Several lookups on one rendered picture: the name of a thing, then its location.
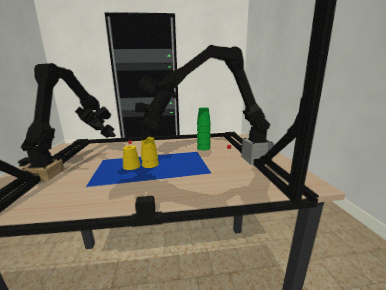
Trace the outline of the yellow cup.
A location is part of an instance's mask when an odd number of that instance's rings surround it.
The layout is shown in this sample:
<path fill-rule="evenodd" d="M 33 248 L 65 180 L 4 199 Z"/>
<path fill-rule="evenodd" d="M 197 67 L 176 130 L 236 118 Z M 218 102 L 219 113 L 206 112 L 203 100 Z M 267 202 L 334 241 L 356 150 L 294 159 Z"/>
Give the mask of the yellow cup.
<path fill-rule="evenodd" d="M 134 170 L 140 167 L 136 146 L 123 147 L 123 169 Z"/>
<path fill-rule="evenodd" d="M 158 158 L 157 149 L 153 137 L 142 140 L 141 159 L 143 161 L 152 161 Z"/>
<path fill-rule="evenodd" d="M 158 158 L 152 161 L 143 161 L 142 160 L 142 166 L 144 168 L 153 168 L 159 165 Z"/>

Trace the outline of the green cup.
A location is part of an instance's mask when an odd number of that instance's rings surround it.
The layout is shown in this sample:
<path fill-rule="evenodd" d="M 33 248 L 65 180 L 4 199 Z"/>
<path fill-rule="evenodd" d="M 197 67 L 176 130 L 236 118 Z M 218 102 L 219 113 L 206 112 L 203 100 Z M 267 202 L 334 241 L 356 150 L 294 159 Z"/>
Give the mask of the green cup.
<path fill-rule="evenodd" d="M 210 137 L 211 137 L 210 132 L 206 132 L 206 133 L 197 132 L 197 138 L 207 139 Z"/>
<path fill-rule="evenodd" d="M 210 144 L 211 142 L 210 142 L 210 138 L 207 138 L 207 139 L 197 138 L 197 143 L 201 145 L 206 145 L 206 144 Z"/>
<path fill-rule="evenodd" d="M 202 107 L 199 108 L 198 118 L 197 118 L 197 126 L 210 126 L 210 114 L 209 108 Z"/>
<path fill-rule="evenodd" d="M 210 126 L 197 126 L 197 132 L 206 133 L 210 131 Z"/>
<path fill-rule="evenodd" d="M 206 145 L 197 144 L 197 149 L 198 150 L 209 150 L 210 144 L 206 144 Z"/>

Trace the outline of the blue mat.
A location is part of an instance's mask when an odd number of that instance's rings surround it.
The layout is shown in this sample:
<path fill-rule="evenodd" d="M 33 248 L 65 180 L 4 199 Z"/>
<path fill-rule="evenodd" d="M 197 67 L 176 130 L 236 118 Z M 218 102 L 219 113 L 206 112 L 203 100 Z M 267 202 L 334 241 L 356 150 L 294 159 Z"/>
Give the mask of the blue mat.
<path fill-rule="evenodd" d="M 158 155 L 159 165 L 123 169 L 123 158 L 103 160 L 86 187 L 210 174 L 198 152 Z"/>

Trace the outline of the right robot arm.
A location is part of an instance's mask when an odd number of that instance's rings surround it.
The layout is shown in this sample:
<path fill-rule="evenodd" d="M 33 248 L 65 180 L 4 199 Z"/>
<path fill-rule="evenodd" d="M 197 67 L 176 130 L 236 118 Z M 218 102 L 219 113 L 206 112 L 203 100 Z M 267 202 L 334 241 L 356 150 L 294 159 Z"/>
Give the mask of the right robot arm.
<path fill-rule="evenodd" d="M 213 57 L 213 55 L 216 55 L 216 57 Z M 265 119 L 263 111 L 255 101 L 247 76 L 244 71 L 244 59 L 242 50 L 237 46 L 229 48 L 209 45 L 204 51 L 202 51 L 184 66 L 166 74 L 164 79 L 158 80 L 158 82 L 149 78 L 147 75 L 144 75 L 138 83 L 136 90 L 150 97 L 151 95 L 154 96 L 156 90 L 158 89 L 154 101 L 167 107 L 171 97 L 176 98 L 176 94 L 175 92 L 171 92 L 168 89 L 165 89 L 166 92 L 164 92 L 165 90 L 163 91 L 163 89 L 157 87 L 157 85 L 160 87 L 166 86 L 169 89 L 176 88 L 188 74 L 190 74 L 192 71 L 194 71 L 196 68 L 198 68 L 211 57 L 224 61 L 227 67 L 234 75 L 234 78 L 236 80 L 236 83 L 238 85 L 239 91 L 245 104 L 245 110 L 243 110 L 245 119 L 249 122 L 251 121 L 250 125 L 252 127 L 249 131 L 248 139 L 253 143 L 268 142 L 266 140 L 266 137 L 267 129 L 269 129 L 270 123 Z M 141 102 L 136 103 L 135 112 L 151 114 L 153 107 L 151 105 L 152 104 L 144 104 Z"/>

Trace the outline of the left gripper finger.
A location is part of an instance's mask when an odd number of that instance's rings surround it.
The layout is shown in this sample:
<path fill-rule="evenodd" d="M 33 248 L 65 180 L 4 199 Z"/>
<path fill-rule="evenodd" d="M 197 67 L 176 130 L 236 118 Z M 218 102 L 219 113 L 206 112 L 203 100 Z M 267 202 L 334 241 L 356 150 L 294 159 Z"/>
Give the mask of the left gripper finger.
<path fill-rule="evenodd" d="M 114 128 L 110 126 L 110 128 L 104 133 L 103 136 L 107 137 L 115 137 L 115 133 L 113 132 Z"/>
<path fill-rule="evenodd" d="M 94 126 L 98 128 L 104 128 L 104 125 L 98 120 L 98 115 L 93 112 L 89 118 L 85 121 L 89 126 Z"/>

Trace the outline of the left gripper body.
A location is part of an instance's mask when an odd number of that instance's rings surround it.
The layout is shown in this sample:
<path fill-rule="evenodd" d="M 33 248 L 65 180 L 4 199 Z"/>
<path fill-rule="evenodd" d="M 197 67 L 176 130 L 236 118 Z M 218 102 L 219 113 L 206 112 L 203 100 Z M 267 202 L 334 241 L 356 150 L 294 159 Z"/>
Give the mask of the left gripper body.
<path fill-rule="evenodd" d="M 92 111 L 91 109 L 87 109 L 80 117 L 80 120 L 82 120 L 83 122 L 85 122 L 89 116 L 93 113 L 94 111 Z M 90 114 L 90 115 L 89 115 Z M 98 117 L 98 119 L 101 121 L 101 123 L 103 124 L 103 120 L 101 118 Z M 106 125 L 105 128 L 98 128 L 98 127 L 94 127 L 94 126 L 91 126 L 93 127 L 95 130 L 99 129 L 101 130 L 101 134 L 104 135 L 104 133 L 110 128 L 110 125 Z"/>

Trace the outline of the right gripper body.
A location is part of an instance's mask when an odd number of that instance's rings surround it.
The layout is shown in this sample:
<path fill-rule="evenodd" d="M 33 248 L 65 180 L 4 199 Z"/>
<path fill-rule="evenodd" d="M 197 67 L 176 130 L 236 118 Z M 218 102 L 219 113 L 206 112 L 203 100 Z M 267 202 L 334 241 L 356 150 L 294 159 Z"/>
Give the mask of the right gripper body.
<path fill-rule="evenodd" d="M 145 115 L 146 115 L 147 117 L 144 118 L 145 120 L 143 120 L 143 124 L 146 125 L 146 126 L 148 126 L 148 127 L 150 127 L 150 128 L 152 128 L 152 129 L 154 129 L 154 130 L 156 130 L 156 131 L 158 131 L 159 128 L 160 128 L 160 123 L 159 123 L 158 121 L 161 120 L 161 116 L 162 116 L 163 112 L 165 112 L 165 108 L 166 108 L 166 107 L 163 106 L 163 105 L 161 105 L 161 104 L 159 104 L 159 103 L 157 103 L 157 102 L 154 101 L 154 100 L 153 100 L 151 106 L 153 106 L 153 107 L 152 107 L 151 114 L 146 114 L 146 113 L 145 113 Z M 151 118 L 150 118 L 149 116 L 150 116 Z M 154 120 L 153 118 L 154 118 L 155 120 Z M 157 120 L 158 120 L 158 121 L 157 121 Z"/>

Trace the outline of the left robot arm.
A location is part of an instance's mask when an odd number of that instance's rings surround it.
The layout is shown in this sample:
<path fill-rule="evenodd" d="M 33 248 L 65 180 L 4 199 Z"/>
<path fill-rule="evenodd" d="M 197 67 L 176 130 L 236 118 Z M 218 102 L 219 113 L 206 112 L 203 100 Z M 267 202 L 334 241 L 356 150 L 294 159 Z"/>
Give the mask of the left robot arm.
<path fill-rule="evenodd" d="M 28 168 L 44 168 L 55 161 L 52 160 L 49 152 L 49 149 L 52 148 L 55 128 L 51 128 L 49 121 L 53 88 L 58 83 L 59 78 L 63 79 L 80 99 L 80 104 L 84 109 L 78 107 L 75 111 L 79 118 L 89 108 L 96 110 L 95 113 L 103 121 L 108 120 L 111 114 L 105 107 L 100 108 L 99 101 L 85 90 L 74 76 L 73 71 L 58 67 L 53 63 L 46 63 L 36 65 L 34 75 L 38 83 L 34 121 L 28 128 L 26 139 L 21 148 L 23 151 L 27 151 L 31 164 Z"/>

